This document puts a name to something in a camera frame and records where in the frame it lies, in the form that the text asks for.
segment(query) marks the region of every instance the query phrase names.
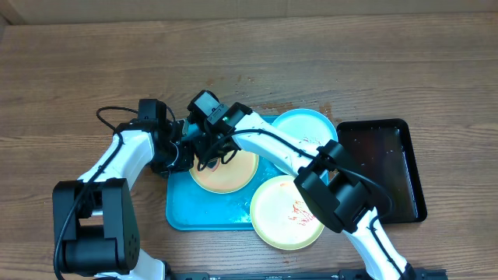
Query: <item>plate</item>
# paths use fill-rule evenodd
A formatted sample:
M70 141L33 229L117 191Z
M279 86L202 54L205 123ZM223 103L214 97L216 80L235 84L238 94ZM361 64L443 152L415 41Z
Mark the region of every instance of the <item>plate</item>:
M329 119L316 110L294 109L281 114L272 126L305 142L325 145L329 140L338 141L337 131Z
M206 167L203 171L197 171L197 157L190 174L195 183L207 191L217 194L229 194L238 191L247 185L256 174L259 156L252 152L238 151L227 164L218 163L212 169Z
M251 200L254 230L266 243L283 250L297 250L312 244L324 229L293 181L290 175L267 180Z

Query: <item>wooden table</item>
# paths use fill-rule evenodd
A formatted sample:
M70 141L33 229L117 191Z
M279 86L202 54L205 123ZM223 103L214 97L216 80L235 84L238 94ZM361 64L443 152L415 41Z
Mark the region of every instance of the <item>wooden table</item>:
M54 278L51 192L108 147L97 108L159 98L185 117L201 89L262 114L306 107L334 124L405 119L429 216L385 226L392 243L415 267L496 278L498 15L488 13L7 27L0 278ZM132 116L105 117L118 124ZM164 217L166 181L149 170L132 197L143 248L177 272L363 266L330 231L295 252L252 231L176 231Z

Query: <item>brown stain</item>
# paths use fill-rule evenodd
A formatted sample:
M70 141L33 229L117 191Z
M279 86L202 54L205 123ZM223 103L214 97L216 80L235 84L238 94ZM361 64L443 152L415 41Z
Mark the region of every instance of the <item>brown stain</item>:
M297 109L292 102L285 103L265 103L261 105L254 105L254 107L261 107L263 109L277 110L279 114L284 114L288 110Z
M209 78L209 79L205 82L205 84L206 84L207 86L212 86L212 85L214 85L214 84L215 84L215 79L213 79L213 78Z
M324 114L330 121L334 120L334 115L332 114L332 104L326 102L324 105L318 107L320 113Z

